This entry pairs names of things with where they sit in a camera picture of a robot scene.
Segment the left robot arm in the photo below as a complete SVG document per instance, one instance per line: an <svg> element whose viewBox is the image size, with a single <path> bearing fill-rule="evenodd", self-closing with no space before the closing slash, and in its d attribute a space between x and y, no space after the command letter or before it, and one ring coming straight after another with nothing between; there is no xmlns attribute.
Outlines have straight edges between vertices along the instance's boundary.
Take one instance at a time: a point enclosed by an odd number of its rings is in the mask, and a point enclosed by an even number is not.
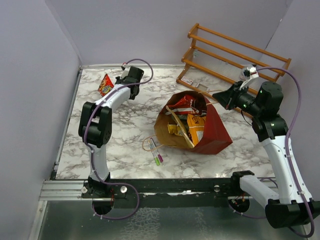
<svg viewBox="0 0 320 240"><path fill-rule="evenodd" d="M90 174L81 190L83 194L103 198L111 190L106 146L112 135L112 114L124 102L135 99L144 75L138 67L122 69L122 75L116 77L114 87L105 96L82 106L78 135L87 147L90 161Z"/></svg>

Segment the red brown paper bag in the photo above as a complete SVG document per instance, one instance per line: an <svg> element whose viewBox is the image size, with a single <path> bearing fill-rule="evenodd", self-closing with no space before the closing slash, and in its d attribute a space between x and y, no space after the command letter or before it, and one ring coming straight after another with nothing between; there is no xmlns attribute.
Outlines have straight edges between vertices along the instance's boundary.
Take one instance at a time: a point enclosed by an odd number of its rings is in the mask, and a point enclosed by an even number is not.
<svg viewBox="0 0 320 240"><path fill-rule="evenodd" d="M195 105L201 110L206 110L206 115L200 116L206 117L206 120L203 137L197 145L193 144L189 134L188 115L176 115L168 108L168 105L176 104L185 95L195 97L198 101ZM183 136L169 134L168 124L179 125ZM154 136L158 139L161 147L166 146L204 155L216 155L233 143L215 106L203 94L192 90L175 93L167 101L157 116Z"/></svg>

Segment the red cheez-it snack bag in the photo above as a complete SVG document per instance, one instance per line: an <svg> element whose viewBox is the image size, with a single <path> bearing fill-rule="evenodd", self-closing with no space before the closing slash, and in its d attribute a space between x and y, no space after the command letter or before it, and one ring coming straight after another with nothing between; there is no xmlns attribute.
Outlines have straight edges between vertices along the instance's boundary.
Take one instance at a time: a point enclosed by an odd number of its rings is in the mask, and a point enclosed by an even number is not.
<svg viewBox="0 0 320 240"><path fill-rule="evenodd" d="M114 88L114 84L111 81L109 75L106 73L98 87L98 92L102 97L108 94Z"/></svg>

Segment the red doritos chip bag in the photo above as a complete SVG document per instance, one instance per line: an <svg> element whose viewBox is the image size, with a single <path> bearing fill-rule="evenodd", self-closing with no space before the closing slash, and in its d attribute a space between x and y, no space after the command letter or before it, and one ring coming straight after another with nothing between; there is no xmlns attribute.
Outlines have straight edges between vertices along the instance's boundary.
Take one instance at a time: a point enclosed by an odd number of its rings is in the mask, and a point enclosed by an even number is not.
<svg viewBox="0 0 320 240"><path fill-rule="evenodd" d="M195 97L186 94L177 103L168 105L168 108L172 110L176 115L195 115L195 116L206 116L207 110L202 110L196 106L199 101Z"/></svg>

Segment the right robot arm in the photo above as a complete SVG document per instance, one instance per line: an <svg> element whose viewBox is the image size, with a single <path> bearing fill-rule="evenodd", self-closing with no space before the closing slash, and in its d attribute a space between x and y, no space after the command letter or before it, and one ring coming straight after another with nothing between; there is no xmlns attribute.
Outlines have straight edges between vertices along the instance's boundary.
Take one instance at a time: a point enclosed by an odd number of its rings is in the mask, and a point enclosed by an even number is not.
<svg viewBox="0 0 320 240"><path fill-rule="evenodd" d="M230 191L236 196L247 193L253 197L275 229L312 223L320 214L320 203L304 184L287 137L289 128L278 113L283 100L281 86L265 81L252 96L241 85L242 81L235 82L212 96L226 110L240 108L252 116L252 129L269 157L278 191L267 187L249 170L232 174Z"/></svg>

